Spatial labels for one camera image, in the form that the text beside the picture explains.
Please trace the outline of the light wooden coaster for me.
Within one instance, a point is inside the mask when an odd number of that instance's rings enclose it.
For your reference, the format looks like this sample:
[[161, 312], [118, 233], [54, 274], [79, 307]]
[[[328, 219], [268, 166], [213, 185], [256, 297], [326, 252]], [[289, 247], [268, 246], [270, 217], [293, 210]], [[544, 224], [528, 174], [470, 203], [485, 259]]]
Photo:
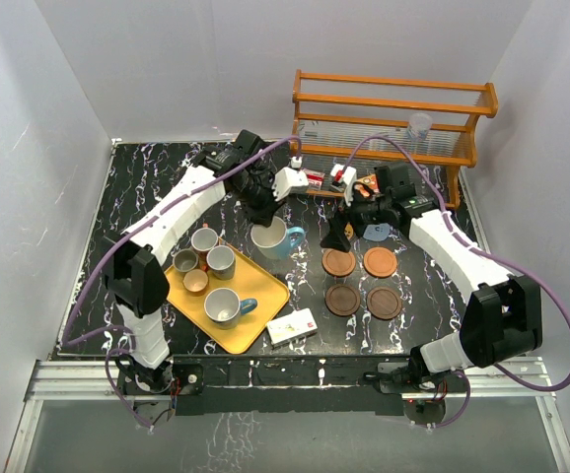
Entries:
[[396, 271], [398, 263], [392, 251], [384, 247], [373, 247], [364, 254], [363, 265], [368, 274], [384, 279]]
[[352, 252], [327, 249], [322, 255], [321, 264], [327, 274], [344, 278], [354, 271], [356, 258]]

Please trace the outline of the blue mug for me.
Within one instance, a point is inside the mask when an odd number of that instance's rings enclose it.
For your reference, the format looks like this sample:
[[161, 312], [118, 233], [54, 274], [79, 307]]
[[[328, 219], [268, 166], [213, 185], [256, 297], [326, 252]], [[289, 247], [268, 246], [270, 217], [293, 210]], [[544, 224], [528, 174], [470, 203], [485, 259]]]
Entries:
[[267, 227], [253, 225], [250, 238], [258, 250], [268, 259], [285, 259], [300, 246], [306, 237], [301, 227], [289, 228], [279, 217], [274, 217]]

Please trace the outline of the blue silicone coaster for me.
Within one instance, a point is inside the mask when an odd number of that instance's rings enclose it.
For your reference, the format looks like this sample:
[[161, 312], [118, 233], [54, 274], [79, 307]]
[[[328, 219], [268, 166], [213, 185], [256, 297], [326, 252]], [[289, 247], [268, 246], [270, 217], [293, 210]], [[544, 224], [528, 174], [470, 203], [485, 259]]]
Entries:
[[382, 242], [389, 237], [391, 229], [391, 226], [387, 223], [371, 224], [366, 227], [363, 238], [368, 241]]

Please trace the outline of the dark wooden coaster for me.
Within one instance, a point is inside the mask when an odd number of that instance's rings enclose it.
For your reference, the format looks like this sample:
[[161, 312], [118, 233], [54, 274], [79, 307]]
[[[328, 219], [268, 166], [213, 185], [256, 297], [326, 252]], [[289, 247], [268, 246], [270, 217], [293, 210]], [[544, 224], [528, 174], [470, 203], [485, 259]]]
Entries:
[[360, 293], [352, 286], [335, 284], [325, 293], [325, 304], [328, 310], [337, 316], [350, 316], [360, 308]]
[[402, 310], [400, 295], [389, 287], [376, 287], [367, 296], [367, 309], [380, 320], [392, 320]]

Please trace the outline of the brown white cup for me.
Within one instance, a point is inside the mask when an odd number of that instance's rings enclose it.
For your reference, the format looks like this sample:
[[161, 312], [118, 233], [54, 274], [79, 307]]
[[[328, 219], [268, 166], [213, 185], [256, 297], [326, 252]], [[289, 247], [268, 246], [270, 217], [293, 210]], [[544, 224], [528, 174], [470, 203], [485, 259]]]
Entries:
[[192, 234], [190, 244], [199, 257], [206, 257], [208, 252], [219, 244], [219, 236], [213, 229], [202, 227]]

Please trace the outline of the yellow tray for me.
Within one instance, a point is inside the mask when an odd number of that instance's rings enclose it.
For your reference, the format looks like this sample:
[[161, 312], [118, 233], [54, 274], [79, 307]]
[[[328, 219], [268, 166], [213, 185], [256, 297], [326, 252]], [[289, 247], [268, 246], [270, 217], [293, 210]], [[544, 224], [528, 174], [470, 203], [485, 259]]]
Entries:
[[[205, 292], [193, 294], [184, 284], [184, 276], [173, 266], [165, 270], [170, 284], [168, 302], [179, 310], [194, 325], [199, 327], [226, 352], [234, 355], [246, 352], [255, 339], [263, 332], [266, 324], [288, 303], [288, 287], [229, 245], [236, 255], [235, 276], [231, 280], [220, 280], [211, 270], [207, 271], [209, 285]], [[218, 288], [235, 291], [241, 301], [255, 299], [257, 308], [242, 315], [234, 328], [219, 328], [204, 311], [204, 302], [210, 292]]]

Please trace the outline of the white yellow box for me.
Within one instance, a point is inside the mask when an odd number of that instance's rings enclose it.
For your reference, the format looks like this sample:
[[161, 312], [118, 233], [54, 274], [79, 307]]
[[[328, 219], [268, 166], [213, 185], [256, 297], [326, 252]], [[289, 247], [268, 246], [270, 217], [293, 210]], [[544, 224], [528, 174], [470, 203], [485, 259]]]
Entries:
[[309, 308], [299, 309], [279, 316], [266, 324], [267, 333], [273, 348], [291, 341], [313, 335], [318, 325]]

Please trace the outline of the grey cup white inside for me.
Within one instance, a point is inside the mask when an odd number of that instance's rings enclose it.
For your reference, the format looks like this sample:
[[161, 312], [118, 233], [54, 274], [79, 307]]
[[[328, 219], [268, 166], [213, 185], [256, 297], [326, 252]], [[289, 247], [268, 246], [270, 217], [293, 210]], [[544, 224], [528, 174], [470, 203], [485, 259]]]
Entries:
[[256, 299], [241, 299], [237, 292], [229, 288], [211, 291], [204, 301], [207, 317], [221, 329], [236, 327], [240, 319], [255, 310], [257, 306]]

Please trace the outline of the orange silicone coaster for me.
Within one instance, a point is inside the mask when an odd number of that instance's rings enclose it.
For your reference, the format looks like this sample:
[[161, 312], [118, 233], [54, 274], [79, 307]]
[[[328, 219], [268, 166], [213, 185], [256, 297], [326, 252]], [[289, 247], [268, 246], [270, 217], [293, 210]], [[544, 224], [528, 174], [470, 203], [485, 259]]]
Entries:
[[344, 233], [348, 240], [352, 240], [354, 238], [354, 229], [350, 224], [346, 225]]

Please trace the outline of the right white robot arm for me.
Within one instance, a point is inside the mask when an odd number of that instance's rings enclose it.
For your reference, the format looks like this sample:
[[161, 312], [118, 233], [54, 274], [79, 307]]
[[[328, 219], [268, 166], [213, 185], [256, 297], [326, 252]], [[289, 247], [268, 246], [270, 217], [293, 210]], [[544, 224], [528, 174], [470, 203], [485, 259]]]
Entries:
[[413, 348], [406, 367], [393, 372], [395, 381], [429, 391], [445, 372], [487, 368], [541, 346], [538, 283], [478, 255], [449, 212], [417, 193], [406, 164], [376, 168], [375, 188], [359, 181], [352, 167], [336, 165], [330, 175], [332, 189], [342, 192], [343, 200], [328, 220], [321, 247], [347, 251], [347, 226], [362, 237], [368, 227], [388, 224], [437, 262], [465, 303], [460, 329]]

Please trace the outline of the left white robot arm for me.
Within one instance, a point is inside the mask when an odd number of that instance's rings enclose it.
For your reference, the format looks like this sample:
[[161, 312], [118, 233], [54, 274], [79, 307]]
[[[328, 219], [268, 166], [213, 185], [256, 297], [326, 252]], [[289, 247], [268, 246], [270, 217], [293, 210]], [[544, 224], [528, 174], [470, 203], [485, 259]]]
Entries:
[[262, 158], [278, 146], [244, 130], [230, 146], [203, 148], [145, 217], [122, 234], [106, 235], [102, 279], [130, 335], [128, 349], [115, 362], [140, 388], [161, 393], [174, 377], [161, 315], [170, 291], [163, 264], [179, 238], [229, 193], [244, 205], [251, 223], [271, 225], [284, 197], [274, 182], [276, 172]]

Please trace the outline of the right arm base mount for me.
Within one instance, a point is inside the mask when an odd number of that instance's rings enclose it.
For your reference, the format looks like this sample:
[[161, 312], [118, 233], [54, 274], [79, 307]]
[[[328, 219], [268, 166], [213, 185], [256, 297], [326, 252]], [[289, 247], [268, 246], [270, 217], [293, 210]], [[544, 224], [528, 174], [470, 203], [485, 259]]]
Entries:
[[[460, 379], [465, 388], [465, 398], [458, 412], [445, 420], [445, 397], [448, 393], [448, 380], [452, 377]], [[401, 393], [405, 390], [431, 392], [428, 399], [408, 399], [404, 415], [410, 421], [410, 427], [421, 427], [428, 432], [447, 427], [455, 422], [466, 410], [470, 400], [470, 383], [463, 371], [443, 370], [431, 373], [420, 354], [420, 348], [410, 351], [409, 361], [405, 366], [390, 372], [364, 372], [364, 384], [372, 385], [380, 393]]]

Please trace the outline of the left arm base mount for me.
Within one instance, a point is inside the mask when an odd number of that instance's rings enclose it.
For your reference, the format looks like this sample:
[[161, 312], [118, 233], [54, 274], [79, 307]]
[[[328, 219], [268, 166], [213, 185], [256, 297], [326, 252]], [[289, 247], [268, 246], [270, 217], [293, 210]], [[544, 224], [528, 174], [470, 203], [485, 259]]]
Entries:
[[[201, 394], [204, 388], [204, 369], [196, 364], [175, 364], [165, 359], [155, 369], [136, 363], [125, 349], [112, 349], [106, 355], [105, 371], [113, 393], [135, 419], [137, 425], [151, 435], [164, 416], [169, 418], [176, 413], [179, 398]], [[144, 401], [128, 400], [130, 389], [137, 395], [167, 396], [169, 406], [155, 417], [139, 412], [145, 408]]]

